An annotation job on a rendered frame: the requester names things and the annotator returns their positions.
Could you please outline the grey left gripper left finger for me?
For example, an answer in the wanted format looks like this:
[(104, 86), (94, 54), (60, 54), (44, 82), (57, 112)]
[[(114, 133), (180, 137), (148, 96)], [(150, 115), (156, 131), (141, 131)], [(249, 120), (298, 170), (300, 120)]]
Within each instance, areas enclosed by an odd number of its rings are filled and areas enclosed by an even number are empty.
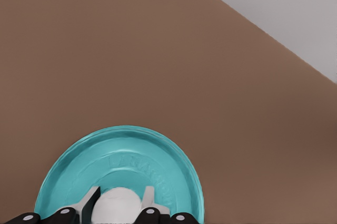
[(52, 224), (91, 224), (93, 208), (100, 196), (101, 188), (91, 187), (78, 203), (56, 211), (52, 217)]

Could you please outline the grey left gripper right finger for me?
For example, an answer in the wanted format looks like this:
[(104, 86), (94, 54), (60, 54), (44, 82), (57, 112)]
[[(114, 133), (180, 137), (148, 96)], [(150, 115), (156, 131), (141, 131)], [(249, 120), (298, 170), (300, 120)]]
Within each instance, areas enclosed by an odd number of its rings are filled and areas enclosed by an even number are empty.
[(141, 201), (141, 210), (136, 218), (136, 224), (170, 224), (171, 216), (168, 207), (155, 203), (153, 186), (145, 188)]

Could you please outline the teal pot lid white knob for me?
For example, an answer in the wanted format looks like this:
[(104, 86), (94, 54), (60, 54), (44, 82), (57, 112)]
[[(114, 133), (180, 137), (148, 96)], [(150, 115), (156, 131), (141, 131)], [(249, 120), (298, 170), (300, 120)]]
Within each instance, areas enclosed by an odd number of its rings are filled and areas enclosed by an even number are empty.
[(34, 210), (46, 218), (78, 202), (93, 186), (103, 193), (125, 187), (139, 197), (152, 186), (157, 204), (204, 221), (202, 187), (191, 161), (176, 143), (151, 129), (113, 126), (72, 144), (47, 173)]

